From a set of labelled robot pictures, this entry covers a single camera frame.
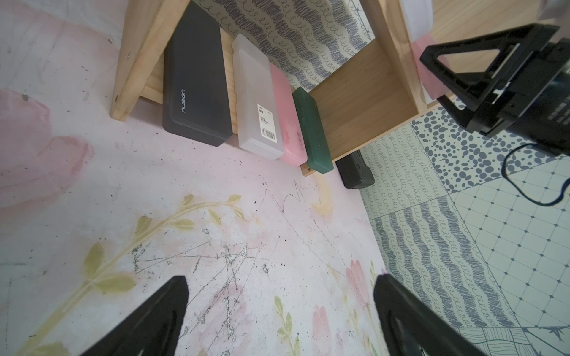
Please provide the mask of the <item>pink pencil case lower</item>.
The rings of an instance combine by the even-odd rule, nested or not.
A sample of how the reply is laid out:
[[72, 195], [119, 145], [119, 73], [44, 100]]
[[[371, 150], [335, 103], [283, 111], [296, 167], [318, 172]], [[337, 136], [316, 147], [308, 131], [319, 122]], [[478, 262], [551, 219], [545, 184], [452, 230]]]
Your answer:
[[291, 166], [302, 166], [307, 161], [307, 151], [292, 97], [291, 85], [285, 74], [273, 63], [270, 63], [270, 73], [284, 145], [281, 160]]

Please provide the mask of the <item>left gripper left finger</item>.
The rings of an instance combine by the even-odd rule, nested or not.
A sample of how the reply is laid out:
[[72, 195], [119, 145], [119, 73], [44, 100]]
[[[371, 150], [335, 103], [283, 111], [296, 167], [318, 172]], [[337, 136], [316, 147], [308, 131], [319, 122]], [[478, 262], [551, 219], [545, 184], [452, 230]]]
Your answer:
[[174, 355], [189, 289], [174, 276], [84, 355]]

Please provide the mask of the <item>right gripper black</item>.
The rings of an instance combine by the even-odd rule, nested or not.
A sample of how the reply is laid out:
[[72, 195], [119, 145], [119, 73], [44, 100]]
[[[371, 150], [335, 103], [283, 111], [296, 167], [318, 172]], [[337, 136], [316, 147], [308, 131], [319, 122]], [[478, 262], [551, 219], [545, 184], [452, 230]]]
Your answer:
[[420, 61], [466, 104], [460, 110], [447, 96], [437, 99], [467, 132], [508, 131], [554, 156], [568, 154], [569, 40], [559, 29], [534, 23], [432, 44]]

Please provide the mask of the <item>black rectangular pencil case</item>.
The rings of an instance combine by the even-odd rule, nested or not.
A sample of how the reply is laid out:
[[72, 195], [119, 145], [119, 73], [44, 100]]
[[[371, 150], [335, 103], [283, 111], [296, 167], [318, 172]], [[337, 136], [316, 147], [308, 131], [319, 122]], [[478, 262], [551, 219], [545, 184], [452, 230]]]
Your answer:
[[162, 124], [215, 147], [233, 135], [221, 28], [194, 2], [164, 52]]

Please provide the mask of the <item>wooden two-tier shelf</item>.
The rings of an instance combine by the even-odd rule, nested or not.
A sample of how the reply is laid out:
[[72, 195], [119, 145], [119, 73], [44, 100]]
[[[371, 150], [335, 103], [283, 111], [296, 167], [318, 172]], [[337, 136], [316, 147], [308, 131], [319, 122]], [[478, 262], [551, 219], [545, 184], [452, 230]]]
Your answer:
[[[140, 97], [160, 102], [163, 52], [186, 1], [130, 1], [110, 115], [126, 121]], [[449, 42], [535, 22], [537, 1], [435, 1], [432, 36]], [[311, 91], [333, 160], [424, 114], [423, 94], [398, 1], [364, 1], [375, 39]]]

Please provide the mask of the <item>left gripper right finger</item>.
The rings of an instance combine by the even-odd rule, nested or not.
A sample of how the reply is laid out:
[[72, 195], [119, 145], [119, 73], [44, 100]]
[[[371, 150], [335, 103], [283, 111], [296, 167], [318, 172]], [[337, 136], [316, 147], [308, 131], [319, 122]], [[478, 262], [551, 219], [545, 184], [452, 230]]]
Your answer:
[[373, 299], [391, 355], [485, 355], [392, 275], [377, 277]]

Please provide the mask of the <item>pink rounded pencil case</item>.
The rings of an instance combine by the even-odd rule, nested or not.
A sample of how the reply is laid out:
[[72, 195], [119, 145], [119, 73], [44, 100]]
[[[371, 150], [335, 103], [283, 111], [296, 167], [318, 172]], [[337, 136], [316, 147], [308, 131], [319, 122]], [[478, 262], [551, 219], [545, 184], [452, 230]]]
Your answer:
[[418, 40], [411, 44], [414, 61], [417, 67], [419, 79], [422, 83], [422, 94], [426, 104], [431, 104], [439, 97], [447, 94], [449, 89], [439, 80], [420, 60], [424, 50], [429, 45], [434, 45], [436, 42], [432, 35], [429, 33], [420, 37]]

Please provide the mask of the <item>frosted rectangular pencil case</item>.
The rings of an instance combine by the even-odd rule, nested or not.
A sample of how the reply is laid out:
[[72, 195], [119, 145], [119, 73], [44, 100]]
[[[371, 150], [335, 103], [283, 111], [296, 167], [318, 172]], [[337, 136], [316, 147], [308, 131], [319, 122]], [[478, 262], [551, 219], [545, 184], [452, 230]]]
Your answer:
[[284, 155], [268, 57], [244, 35], [232, 43], [238, 144], [268, 160]]

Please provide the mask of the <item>black plastic tool case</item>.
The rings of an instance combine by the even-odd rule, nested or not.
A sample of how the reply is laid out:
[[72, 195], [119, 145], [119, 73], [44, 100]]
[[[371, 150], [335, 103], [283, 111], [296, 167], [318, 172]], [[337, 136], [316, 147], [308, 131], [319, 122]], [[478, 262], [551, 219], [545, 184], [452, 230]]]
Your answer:
[[363, 189], [376, 182], [370, 167], [366, 164], [359, 150], [343, 157], [335, 164], [344, 187], [347, 189]]

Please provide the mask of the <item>dark green pencil case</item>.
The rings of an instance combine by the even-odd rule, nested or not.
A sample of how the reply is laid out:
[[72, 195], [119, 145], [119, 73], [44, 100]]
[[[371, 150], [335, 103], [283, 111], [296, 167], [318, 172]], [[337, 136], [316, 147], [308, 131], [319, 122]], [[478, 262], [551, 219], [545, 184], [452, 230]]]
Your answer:
[[333, 162], [316, 101], [303, 88], [292, 97], [307, 151], [307, 166], [320, 174], [333, 170]]

